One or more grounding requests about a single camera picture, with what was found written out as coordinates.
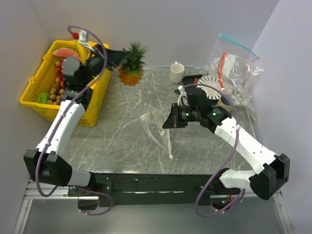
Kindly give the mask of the polka dot zip bag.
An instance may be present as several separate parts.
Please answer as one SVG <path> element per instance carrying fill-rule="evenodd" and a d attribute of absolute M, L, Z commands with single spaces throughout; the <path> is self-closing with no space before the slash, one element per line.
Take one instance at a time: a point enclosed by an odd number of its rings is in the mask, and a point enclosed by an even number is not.
<path fill-rule="evenodd" d="M 149 106 L 147 112 L 140 117 L 147 136 L 173 159 L 170 130 L 164 129 L 166 116 L 157 108 Z"/>

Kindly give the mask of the toy pineapple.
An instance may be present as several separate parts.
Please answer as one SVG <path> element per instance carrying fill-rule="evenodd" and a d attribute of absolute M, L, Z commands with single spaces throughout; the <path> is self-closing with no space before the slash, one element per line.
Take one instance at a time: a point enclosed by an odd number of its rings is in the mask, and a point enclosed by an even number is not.
<path fill-rule="evenodd" d="M 143 76 L 143 67 L 146 64 L 142 60 L 147 51 L 148 47 L 142 46 L 139 41 L 130 43 L 129 56 L 118 69 L 118 77 L 122 83 L 128 86 L 135 86 L 139 83 Z"/>

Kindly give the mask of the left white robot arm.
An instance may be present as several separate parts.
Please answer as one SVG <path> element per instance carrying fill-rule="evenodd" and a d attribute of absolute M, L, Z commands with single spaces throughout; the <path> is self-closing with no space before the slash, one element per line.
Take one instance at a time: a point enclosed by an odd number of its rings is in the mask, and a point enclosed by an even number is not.
<path fill-rule="evenodd" d="M 79 186 L 84 195 L 93 195 L 97 184 L 91 172 L 73 168 L 62 158 L 79 119 L 91 105 L 93 90 L 89 84 L 99 80 L 106 68 L 117 68 L 129 56 L 126 50 L 104 49 L 97 44 L 85 63 L 76 57 L 61 62 L 65 91 L 59 111 L 49 131 L 34 150 L 23 156 L 30 178 L 36 184 Z"/>

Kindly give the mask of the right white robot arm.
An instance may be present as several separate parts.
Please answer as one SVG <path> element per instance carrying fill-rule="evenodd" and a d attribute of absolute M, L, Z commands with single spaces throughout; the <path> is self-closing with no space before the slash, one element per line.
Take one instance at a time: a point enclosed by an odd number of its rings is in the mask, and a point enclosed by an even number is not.
<path fill-rule="evenodd" d="M 289 179 L 290 159 L 285 154 L 277 155 L 246 132 L 223 107 L 214 107 L 201 88 L 186 93 L 187 105 L 173 103 L 164 129 L 184 128 L 189 122 L 199 124 L 229 143 L 252 170 L 226 169 L 213 182 L 218 194 L 230 188 L 252 190 L 259 198 L 268 200 Z"/>

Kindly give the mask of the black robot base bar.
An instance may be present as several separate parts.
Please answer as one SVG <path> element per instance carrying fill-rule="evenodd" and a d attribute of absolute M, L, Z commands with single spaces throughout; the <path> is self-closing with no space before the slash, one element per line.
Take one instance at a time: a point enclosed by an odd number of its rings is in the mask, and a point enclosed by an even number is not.
<path fill-rule="evenodd" d="M 110 174 L 95 173 L 92 187 L 71 187 L 70 197 L 94 197 L 100 207 L 195 203 L 209 174 Z"/>

